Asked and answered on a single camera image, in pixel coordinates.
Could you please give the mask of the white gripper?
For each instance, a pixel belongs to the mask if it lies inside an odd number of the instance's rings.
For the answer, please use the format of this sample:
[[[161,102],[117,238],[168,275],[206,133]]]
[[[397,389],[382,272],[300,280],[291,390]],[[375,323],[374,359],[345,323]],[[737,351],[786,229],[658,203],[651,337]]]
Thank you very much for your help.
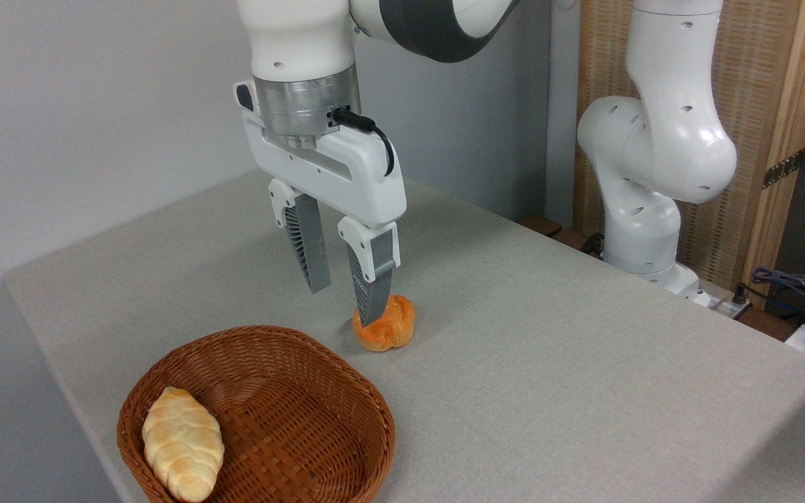
[[[311,293],[331,284],[321,201],[348,216],[338,232],[346,243],[361,325],[374,323],[384,314],[392,274],[400,266],[393,221],[407,209],[400,166],[384,174],[389,165],[384,141],[341,126],[317,139],[313,150],[288,147],[277,144],[277,135],[255,112],[243,111],[242,117],[259,168],[274,177],[268,190],[275,220],[287,230]]]

